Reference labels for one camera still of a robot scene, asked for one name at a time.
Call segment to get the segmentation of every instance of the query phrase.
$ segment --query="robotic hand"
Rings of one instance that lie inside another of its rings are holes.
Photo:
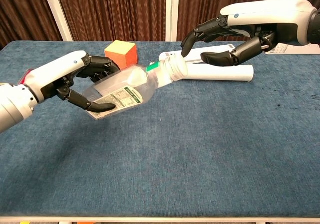
[[[236,3],[223,8],[218,18],[198,25],[181,43],[186,57],[197,41],[212,42],[218,37],[249,37],[232,52],[204,52],[205,63],[239,65],[272,50],[278,43],[304,46],[320,44],[320,9],[307,0],[265,0]]]
[[[88,111],[114,109],[114,104],[90,102],[70,87],[74,77],[89,77],[97,82],[117,71],[119,67],[109,58],[75,51],[31,71],[24,84],[0,85],[0,133],[31,116],[37,104],[56,95]]]

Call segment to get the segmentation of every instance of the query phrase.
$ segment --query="bottle label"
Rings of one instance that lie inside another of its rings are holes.
[[[116,107],[113,110],[95,113],[89,112],[94,118],[99,119],[103,118],[111,113],[120,111],[125,108],[133,107],[143,102],[143,98],[141,94],[134,88],[130,86],[126,86],[124,88],[120,88],[117,91],[108,94],[102,98],[99,98],[95,101],[96,103],[113,103]]]
[[[149,72],[149,71],[151,71],[151,70],[153,70],[153,69],[155,69],[155,68],[158,68],[159,65],[160,65],[160,61],[159,61],[159,62],[156,62],[156,63],[154,63],[154,64],[149,65],[145,70],[146,70],[147,72]]]

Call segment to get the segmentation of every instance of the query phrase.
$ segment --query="green label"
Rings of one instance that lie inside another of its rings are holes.
[[[160,61],[157,62],[157,63],[154,63],[154,64],[152,64],[152,65],[150,65],[150,66],[148,66],[145,70],[146,70],[147,72],[149,72],[149,71],[151,71],[151,70],[153,70],[153,69],[155,69],[155,68],[158,68],[159,65],[160,65]]]
[[[135,94],[132,93],[132,91],[128,87],[125,87],[124,89],[132,96],[132,98],[135,99],[137,103],[141,103],[141,101],[137,98],[137,96],[135,96]]]

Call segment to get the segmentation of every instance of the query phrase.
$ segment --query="white paper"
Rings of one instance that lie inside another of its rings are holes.
[[[210,64],[187,63],[188,76],[185,79],[251,81],[254,77],[252,65],[217,67]]]
[[[266,54],[320,54],[318,44],[308,44],[305,46],[293,46],[279,43],[273,50]]]
[[[225,51],[232,51],[234,48],[234,45],[228,44],[192,49],[184,58],[188,66],[188,76],[185,79],[251,81],[254,77],[254,67],[252,65],[218,67],[206,64],[201,60],[201,53],[203,52],[221,53]],[[181,50],[164,52],[160,54],[159,60],[164,60],[171,54],[181,54]]]

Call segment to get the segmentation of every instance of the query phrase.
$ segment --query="red object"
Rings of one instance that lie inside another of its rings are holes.
[[[33,69],[28,69],[24,75],[22,76],[22,78],[20,79],[19,83],[18,84],[24,84],[25,83],[25,78],[26,76],[32,71]]]

